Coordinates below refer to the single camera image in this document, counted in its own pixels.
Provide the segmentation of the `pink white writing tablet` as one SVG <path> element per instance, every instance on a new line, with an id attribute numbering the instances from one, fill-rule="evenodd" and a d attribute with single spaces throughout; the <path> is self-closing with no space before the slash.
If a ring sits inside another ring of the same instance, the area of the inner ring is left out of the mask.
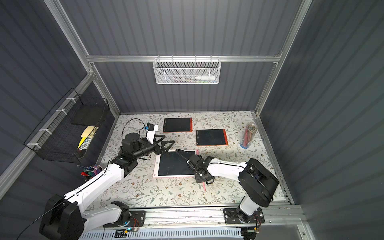
<path id="1" fill-rule="evenodd" d="M 186 150 L 180 156 L 176 151 L 169 151 L 163 155 L 157 155 L 154 167 L 154 178 L 188 178 L 194 177 L 193 170 L 188 167 L 187 160 L 190 155 L 196 155 L 198 150 Z"/>

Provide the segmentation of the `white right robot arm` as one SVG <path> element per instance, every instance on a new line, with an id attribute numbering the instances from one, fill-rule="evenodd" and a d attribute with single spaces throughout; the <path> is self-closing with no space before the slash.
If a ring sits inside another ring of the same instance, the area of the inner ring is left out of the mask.
<path id="1" fill-rule="evenodd" d="M 249 223 L 254 212 L 261 207 L 267 208 L 279 185 L 279 180 L 256 159 L 231 163 L 214 157 L 203 159 L 200 155 L 191 155 L 186 163 L 194 172 L 197 183 L 212 184 L 216 177 L 223 177 L 240 184 L 246 195 L 235 216 L 241 223 Z"/>

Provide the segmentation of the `red tablet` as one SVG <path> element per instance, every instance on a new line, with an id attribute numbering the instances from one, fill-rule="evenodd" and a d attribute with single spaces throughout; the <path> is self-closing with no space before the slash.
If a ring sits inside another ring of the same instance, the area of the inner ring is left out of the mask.
<path id="1" fill-rule="evenodd" d="M 196 130 L 197 146 L 226 146 L 228 145 L 225 129 Z"/>
<path id="2" fill-rule="evenodd" d="M 165 118 L 163 124 L 164 133 L 182 133 L 193 131 L 192 118 Z"/>

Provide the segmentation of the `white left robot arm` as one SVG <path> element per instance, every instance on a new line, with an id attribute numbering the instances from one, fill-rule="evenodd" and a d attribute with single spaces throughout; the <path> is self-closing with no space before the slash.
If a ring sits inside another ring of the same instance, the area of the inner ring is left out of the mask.
<path id="1" fill-rule="evenodd" d="M 137 133 L 127 134 L 117 157 L 98 175 L 64 196 L 54 195 L 48 200 L 40 234 L 49 240 L 77 240 L 83 233 L 110 223 L 122 227 L 131 224 L 130 208 L 122 202 L 113 201 L 92 211 L 87 209 L 105 190 L 129 175 L 138 165 L 138 159 L 151 153 L 167 153 L 175 142 L 165 138 L 157 134 L 150 139 Z"/>

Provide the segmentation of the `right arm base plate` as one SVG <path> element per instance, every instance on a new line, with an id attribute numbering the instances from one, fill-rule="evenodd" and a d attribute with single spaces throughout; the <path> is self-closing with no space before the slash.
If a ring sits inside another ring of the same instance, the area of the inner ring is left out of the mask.
<path id="1" fill-rule="evenodd" d="M 235 224 L 255 224 L 260 226 L 265 223 L 265 218 L 262 208 L 258 208 L 250 216 L 242 212 L 239 208 L 225 208 L 223 209 L 225 223 L 227 225 Z"/>

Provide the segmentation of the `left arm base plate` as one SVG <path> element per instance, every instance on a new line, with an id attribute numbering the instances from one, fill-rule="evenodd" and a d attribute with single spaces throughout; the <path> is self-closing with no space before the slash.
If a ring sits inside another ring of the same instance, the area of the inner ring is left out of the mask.
<path id="1" fill-rule="evenodd" d="M 130 211 L 129 213 L 123 213 L 123 216 L 118 219 L 117 222 L 105 224 L 104 227 L 143 227 L 146 219 L 146 211 Z"/>

